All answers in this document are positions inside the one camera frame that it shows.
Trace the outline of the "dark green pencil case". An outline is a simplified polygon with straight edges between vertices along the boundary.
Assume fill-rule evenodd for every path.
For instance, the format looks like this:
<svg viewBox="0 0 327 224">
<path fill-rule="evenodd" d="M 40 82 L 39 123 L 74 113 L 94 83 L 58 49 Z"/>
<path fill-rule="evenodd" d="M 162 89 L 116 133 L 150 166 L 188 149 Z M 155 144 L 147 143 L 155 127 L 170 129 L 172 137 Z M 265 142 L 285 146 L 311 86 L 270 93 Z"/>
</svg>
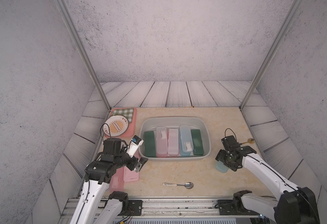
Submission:
<svg viewBox="0 0 327 224">
<path fill-rule="evenodd" d="M 192 129 L 191 137 L 194 146 L 193 154 L 197 156 L 203 156 L 204 148 L 203 148 L 203 141 L 201 137 L 201 131 L 199 129 Z"/>
<path fill-rule="evenodd" d="M 146 157 L 156 157 L 156 138 L 153 131 L 144 133 L 144 149 Z"/>
</svg>

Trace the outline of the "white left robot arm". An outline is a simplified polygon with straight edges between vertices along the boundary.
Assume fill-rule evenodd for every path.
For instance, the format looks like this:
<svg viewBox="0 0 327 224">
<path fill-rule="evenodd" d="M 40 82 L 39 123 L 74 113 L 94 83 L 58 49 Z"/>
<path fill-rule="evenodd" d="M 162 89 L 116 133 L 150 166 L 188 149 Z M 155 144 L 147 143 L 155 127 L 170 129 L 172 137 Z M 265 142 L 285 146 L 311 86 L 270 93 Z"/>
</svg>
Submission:
<svg viewBox="0 0 327 224">
<path fill-rule="evenodd" d="M 71 224 L 112 224 L 129 206 L 128 194 L 114 191 L 104 207 L 104 211 L 94 220 L 95 212 L 105 193 L 109 189 L 110 181 L 117 170 L 127 167 L 138 173 L 148 161 L 135 157 L 136 151 L 144 140 L 134 136 L 130 143 L 119 138 L 107 138 L 103 141 L 103 151 L 86 167 L 81 196 L 76 210 L 70 221 Z"/>
</svg>

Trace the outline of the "rose pink pencil case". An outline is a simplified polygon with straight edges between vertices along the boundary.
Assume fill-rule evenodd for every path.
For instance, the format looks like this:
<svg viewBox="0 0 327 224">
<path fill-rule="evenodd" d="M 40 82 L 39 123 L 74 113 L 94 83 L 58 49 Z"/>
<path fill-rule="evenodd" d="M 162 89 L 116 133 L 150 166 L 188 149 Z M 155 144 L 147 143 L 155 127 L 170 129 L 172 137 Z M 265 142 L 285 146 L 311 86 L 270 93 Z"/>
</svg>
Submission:
<svg viewBox="0 0 327 224">
<path fill-rule="evenodd" d="M 113 193 L 114 191 L 124 190 L 124 167 L 117 169 L 116 173 L 112 176 L 110 181 L 109 191 Z"/>
</svg>

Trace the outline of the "translucent pink pencil case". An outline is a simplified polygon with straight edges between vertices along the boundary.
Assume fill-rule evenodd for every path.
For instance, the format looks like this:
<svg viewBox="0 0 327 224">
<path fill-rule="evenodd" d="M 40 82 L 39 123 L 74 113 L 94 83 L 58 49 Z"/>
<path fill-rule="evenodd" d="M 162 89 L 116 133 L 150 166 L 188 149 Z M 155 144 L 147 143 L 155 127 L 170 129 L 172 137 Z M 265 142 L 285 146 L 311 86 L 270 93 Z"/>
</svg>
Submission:
<svg viewBox="0 0 327 224">
<path fill-rule="evenodd" d="M 178 156 L 179 155 L 179 133 L 178 129 L 170 128 L 168 134 L 168 155 Z"/>
</svg>

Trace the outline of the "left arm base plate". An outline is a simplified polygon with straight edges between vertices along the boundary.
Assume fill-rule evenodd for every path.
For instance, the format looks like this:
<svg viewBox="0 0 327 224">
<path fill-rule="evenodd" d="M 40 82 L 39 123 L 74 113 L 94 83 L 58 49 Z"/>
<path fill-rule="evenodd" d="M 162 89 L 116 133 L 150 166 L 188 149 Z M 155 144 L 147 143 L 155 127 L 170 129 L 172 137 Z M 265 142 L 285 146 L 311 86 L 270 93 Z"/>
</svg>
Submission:
<svg viewBox="0 0 327 224">
<path fill-rule="evenodd" d="M 122 204 L 122 211 L 119 216 L 141 216 L 142 215 L 142 200 L 128 200 Z"/>
</svg>

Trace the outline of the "light pink ridged pencil case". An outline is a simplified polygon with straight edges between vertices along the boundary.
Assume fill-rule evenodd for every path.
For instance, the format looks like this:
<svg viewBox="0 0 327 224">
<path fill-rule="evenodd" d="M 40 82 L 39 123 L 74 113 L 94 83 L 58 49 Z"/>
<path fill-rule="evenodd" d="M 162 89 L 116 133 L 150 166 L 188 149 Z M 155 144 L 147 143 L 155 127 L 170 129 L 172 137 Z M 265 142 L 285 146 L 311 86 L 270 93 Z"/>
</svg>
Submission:
<svg viewBox="0 0 327 224">
<path fill-rule="evenodd" d="M 131 171 L 129 168 L 124 167 L 123 181 L 125 183 L 136 183 L 139 181 L 140 173 Z"/>
</svg>

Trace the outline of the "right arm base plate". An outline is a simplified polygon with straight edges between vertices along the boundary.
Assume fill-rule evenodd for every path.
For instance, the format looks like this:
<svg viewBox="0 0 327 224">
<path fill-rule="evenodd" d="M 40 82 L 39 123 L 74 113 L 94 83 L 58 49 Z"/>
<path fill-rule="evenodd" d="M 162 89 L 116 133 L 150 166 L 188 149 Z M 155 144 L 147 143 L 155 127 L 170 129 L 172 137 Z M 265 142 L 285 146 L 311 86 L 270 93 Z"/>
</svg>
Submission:
<svg viewBox="0 0 327 224">
<path fill-rule="evenodd" d="M 214 208 L 219 210 L 220 215 L 258 216 L 259 214 L 247 210 L 240 202 L 234 199 L 221 199 L 217 201 Z"/>
</svg>

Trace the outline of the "teal pencil case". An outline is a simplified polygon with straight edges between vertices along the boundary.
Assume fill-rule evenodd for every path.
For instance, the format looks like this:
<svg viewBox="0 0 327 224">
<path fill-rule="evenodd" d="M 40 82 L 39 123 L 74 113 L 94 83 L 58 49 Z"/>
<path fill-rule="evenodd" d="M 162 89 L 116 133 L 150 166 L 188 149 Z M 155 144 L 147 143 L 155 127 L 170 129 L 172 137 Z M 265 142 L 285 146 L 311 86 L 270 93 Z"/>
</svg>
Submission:
<svg viewBox="0 0 327 224">
<path fill-rule="evenodd" d="M 219 171 L 221 173 L 226 173 L 229 170 L 229 168 L 227 166 L 225 166 L 224 163 L 221 161 L 216 161 L 215 168 L 217 171 Z"/>
</svg>

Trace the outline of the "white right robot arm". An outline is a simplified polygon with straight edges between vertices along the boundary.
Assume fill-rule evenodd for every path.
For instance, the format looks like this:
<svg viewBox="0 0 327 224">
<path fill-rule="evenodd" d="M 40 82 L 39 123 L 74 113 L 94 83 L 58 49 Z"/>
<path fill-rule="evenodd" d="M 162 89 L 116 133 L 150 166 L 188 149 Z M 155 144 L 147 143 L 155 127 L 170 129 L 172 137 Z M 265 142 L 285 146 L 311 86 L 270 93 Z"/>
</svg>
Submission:
<svg viewBox="0 0 327 224">
<path fill-rule="evenodd" d="M 269 166 L 250 146 L 243 146 L 234 136 L 223 138 L 216 161 L 232 171 L 241 168 L 253 173 L 273 194 L 263 197 L 249 190 L 234 193 L 230 206 L 237 215 L 257 213 L 277 224 L 319 224 L 317 203 L 314 192 L 308 187 L 301 188 L 280 175 Z"/>
</svg>

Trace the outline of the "clear pencil case with label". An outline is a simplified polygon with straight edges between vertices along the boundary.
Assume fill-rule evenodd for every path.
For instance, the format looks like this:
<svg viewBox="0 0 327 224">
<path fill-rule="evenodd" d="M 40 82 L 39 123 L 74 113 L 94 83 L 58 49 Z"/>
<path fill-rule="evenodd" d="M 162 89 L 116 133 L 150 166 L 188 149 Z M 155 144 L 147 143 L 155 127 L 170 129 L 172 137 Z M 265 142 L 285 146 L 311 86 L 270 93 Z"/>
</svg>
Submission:
<svg viewBox="0 0 327 224">
<path fill-rule="evenodd" d="M 156 156 L 165 158 L 168 156 L 168 134 L 166 127 L 156 129 Z"/>
</svg>

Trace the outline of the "grey plastic storage box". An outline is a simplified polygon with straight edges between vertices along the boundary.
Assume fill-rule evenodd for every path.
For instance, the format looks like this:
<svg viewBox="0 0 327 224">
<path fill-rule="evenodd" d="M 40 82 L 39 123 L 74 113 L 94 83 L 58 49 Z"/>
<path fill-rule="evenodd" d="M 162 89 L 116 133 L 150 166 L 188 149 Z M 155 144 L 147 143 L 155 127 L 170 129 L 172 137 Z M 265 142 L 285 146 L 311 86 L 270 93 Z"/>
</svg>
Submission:
<svg viewBox="0 0 327 224">
<path fill-rule="evenodd" d="M 211 153 L 211 140 L 210 135 L 207 129 L 206 124 L 203 120 L 196 117 L 156 117 L 150 118 L 143 122 L 140 130 L 139 137 L 144 139 L 144 133 L 146 131 L 156 131 L 157 127 L 163 126 L 167 128 L 179 128 L 181 125 L 188 125 L 190 129 L 197 129 L 201 132 L 201 139 L 203 142 L 203 150 L 204 154 L 202 156 L 198 155 L 190 155 L 189 157 L 166 157 L 166 158 L 158 158 L 158 157 L 149 157 L 149 161 L 197 161 L 204 158 L 207 158 Z"/>
</svg>

